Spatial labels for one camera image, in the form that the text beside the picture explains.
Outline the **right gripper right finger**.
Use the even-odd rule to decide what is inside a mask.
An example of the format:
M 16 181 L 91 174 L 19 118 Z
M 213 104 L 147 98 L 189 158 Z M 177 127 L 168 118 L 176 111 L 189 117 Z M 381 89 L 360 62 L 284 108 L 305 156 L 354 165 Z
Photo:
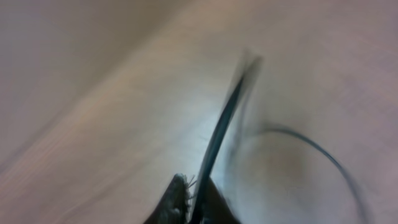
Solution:
M 228 207 L 226 199 L 212 179 L 208 180 L 203 204 L 203 223 L 205 224 L 241 224 Z

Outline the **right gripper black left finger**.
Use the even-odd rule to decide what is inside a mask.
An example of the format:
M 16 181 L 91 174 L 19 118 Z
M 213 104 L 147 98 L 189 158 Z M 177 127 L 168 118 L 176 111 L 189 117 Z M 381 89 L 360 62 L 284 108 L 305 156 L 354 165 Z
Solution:
M 186 176 L 175 174 L 144 224 L 185 224 L 189 196 Z

